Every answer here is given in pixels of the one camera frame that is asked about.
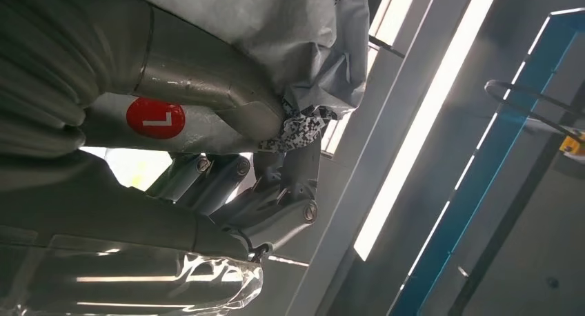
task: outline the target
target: bolt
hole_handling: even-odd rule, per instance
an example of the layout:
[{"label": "bolt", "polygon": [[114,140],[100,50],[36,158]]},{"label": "bolt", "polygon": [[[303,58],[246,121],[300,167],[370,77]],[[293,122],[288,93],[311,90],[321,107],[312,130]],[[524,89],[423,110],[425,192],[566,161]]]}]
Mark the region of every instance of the bolt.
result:
[{"label": "bolt", "polygon": [[209,163],[208,159],[200,159],[197,162],[197,171],[199,172],[203,172],[206,171],[207,169],[209,169],[211,163]]},{"label": "bolt", "polygon": [[241,159],[237,167],[238,175],[245,176],[250,171],[250,161]]},{"label": "bolt", "polygon": [[313,223],[317,218],[317,204],[310,201],[303,209],[303,216],[309,223]]}]

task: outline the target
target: yellow object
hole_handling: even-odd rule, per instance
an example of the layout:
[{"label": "yellow object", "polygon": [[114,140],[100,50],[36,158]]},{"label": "yellow object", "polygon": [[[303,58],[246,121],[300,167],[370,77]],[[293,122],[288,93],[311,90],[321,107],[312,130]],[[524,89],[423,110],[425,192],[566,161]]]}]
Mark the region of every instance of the yellow object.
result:
[{"label": "yellow object", "polygon": [[[575,131],[576,133],[579,133],[579,137],[581,139],[585,139],[585,133],[580,132],[580,131]],[[565,141],[563,141],[563,143],[561,144],[561,151],[563,152],[567,152],[569,154],[573,154],[573,155],[585,155],[585,146],[583,144],[578,143],[576,140],[574,140],[571,137],[566,137]]]}]

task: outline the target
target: white l marking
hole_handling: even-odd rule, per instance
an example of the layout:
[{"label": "white l marking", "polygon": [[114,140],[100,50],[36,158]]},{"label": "white l marking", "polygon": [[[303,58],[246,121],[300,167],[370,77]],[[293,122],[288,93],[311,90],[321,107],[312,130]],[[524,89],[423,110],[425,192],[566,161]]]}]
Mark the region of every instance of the white l marking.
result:
[{"label": "white l marking", "polygon": [[172,117],[170,111],[166,113],[166,120],[164,121],[142,121],[142,126],[171,126]]}]

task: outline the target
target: curved pipe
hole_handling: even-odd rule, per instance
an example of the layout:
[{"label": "curved pipe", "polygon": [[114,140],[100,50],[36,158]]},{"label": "curved pipe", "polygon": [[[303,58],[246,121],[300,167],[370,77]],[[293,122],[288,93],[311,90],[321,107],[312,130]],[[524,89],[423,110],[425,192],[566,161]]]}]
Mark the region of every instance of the curved pipe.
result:
[{"label": "curved pipe", "polygon": [[257,141],[284,119],[255,62],[145,1],[0,0],[1,154],[77,149],[104,92],[207,106]]}]

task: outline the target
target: red circular sticker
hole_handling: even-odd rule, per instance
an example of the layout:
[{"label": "red circular sticker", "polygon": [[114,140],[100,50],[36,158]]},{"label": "red circular sticker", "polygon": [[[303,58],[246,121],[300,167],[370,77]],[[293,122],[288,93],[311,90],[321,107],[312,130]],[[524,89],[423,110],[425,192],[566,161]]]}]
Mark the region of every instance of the red circular sticker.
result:
[{"label": "red circular sticker", "polygon": [[126,111],[128,125],[153,139],[170,139],[185,127],[185,112],[178,104],[138,98]]}]

